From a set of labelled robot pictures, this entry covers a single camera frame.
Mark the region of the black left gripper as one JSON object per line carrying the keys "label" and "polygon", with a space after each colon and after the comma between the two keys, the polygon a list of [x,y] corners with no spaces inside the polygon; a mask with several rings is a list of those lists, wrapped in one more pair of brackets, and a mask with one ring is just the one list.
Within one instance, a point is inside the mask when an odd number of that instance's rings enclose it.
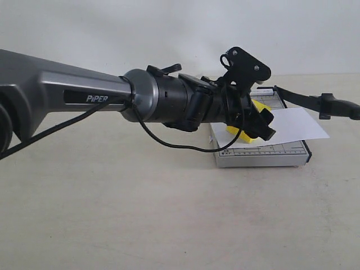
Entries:
{"label": "black left gripper", "polygon": [[[250,110],[253,106],[250,91],[254,84],[229,83],[222,76],[210,80],[209,84],[214,96],[208,111],[208,122],[224,123],[242,129],[245,126],[245,110]],[[247,123],[247,135],[253,139],[269,141],[276,132],[269,126],[273,120],[274,115],[268,109],[251,114]]]}

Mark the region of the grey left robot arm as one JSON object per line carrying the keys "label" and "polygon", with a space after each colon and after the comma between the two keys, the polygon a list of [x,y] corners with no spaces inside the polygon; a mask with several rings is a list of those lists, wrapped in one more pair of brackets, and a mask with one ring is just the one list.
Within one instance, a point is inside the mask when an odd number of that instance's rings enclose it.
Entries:
{"label": "grey left robot arm", "polygon": [[2,49],[1,158],[98,111],[185,132],[224,123],[270,140],[274,116],[250,97],[255,83],[269,79],[270,68],[238,47],[220,60],[226,73],[216,80],[183,74],[180,64],[116,76]]}

